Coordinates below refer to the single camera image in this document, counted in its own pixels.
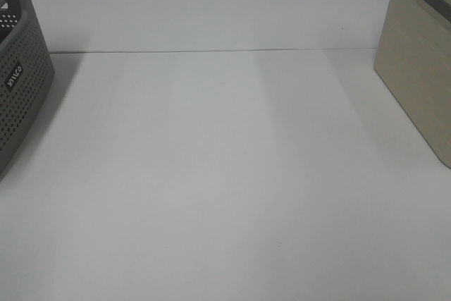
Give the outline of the beige storage box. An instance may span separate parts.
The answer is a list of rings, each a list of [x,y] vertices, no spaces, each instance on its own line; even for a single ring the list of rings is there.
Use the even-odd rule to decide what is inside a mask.
[[[450,166],[450,0],[389,0],[374,69]]]

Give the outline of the grey perforated plastic basket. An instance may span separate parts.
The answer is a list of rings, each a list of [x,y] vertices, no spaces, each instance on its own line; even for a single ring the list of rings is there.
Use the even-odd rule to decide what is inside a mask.
[[[35,122],[54,75],[32,0],[1,0],[1,175]]]

